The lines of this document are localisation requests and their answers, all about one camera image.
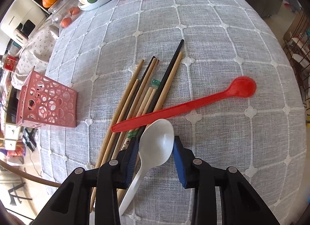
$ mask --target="silver bolt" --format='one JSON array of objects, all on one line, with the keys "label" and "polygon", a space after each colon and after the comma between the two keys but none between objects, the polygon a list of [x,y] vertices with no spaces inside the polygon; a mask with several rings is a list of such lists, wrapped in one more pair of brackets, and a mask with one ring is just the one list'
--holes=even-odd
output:
[{"label": "silver bolt", "polygon": [[228,171],[230,171],[231,173],[236,173],[236,172],[237,172],[237,168],[234,167],[234,166],[230,166],[230,167],[228,168]]},{"label": "silver bolt", "polygon": [[195,165],[201,165],[201,164],[202,164],[202,161],[201,161],[200,159],[194,159],[194,160],[193,160],[193,163],[194,163]]},{"label": "silver bolt", "polygon": [[116,165],[118,164],[118,161],[117,161],[117,160],[111,160],[111,161],[109,162],[109,164],[110,164],[111,166],[116,166]]},{"label": "silver bolt", "polygon": [[75,174],[81,174],[83,172],[83,168],[79,167],[74,170]]}]

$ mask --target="gray tablecloth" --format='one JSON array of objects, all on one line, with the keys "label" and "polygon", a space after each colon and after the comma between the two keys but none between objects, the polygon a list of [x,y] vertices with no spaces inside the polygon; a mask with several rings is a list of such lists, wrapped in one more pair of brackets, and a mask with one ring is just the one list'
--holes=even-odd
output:
[{"label": "gray tablecloth", "polygon": [[[156,56],[161,80],[182,38],[185,58],[164,107],[222,91],[241,75],[257,92],[171,118],[175,134],[212,166],[236,166],[285,224],[304,167],[304,108],[279,43],[244,0],[112,0],[64,30],[46,75],[78,91],[78,126],[41,131],[44,177],[62,182],[76,167],[93,168],[135,65]],[[193,194],[170,158],[148,172],[122,224],[190,224]]]}]

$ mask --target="white spoon handle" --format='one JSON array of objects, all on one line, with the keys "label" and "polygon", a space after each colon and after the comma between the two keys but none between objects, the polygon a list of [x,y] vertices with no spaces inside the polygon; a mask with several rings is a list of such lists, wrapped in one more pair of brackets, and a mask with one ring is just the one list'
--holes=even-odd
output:
[{"label": "white spoon handle", "polygon": [[128,208],[129,204],[131,203],[132,199],[134,198],[135,193],[137,192],[144,176],[148,170],[145,170],[144,168],[140,168],[140,170],[137,172],[137,175],[134,177],[134,180],[132,181],[130,187],[127,190],[127,193],[125,194],[125,197],[123,201],[121,202],[121,205],[119,207],[119,215],[122,216],[125,210]]}]

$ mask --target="plastic spoon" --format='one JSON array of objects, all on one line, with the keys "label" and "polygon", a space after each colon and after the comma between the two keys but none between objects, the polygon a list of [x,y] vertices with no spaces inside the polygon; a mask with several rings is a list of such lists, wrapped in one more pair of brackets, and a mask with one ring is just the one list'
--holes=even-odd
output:
[{"label": "plastic spoon", "polygon": [[176,115],[180,115],[188,111],[205,106],[207,104],[211,104],[229,97],[244,97],[244,98],[250,97],[255,93],[255,91],[256,91],[255,81],[247,76],[240,76],[237,77],[235,80],[233,80],[230,86],[222,92],[202,97],[187,103],[179,104],[160,111],[152,112],[140,117],[135,117],[122,121],[118,124],[113,125],[112,131],[121,132],[121,131],[128,131],[130,129],[135,129],[140,126],[153,123],[154,121],[160,118],[169,118]]},{"label": "plastic spoon", "polygon": [[139,143],[141,167],[119,207],[120,216],[125,212],[134,198],[146,173],[150,169],[160,166],[168,160],[172,153],[173,143],[173,126],[168,120],[159,119],[145,129]]}]

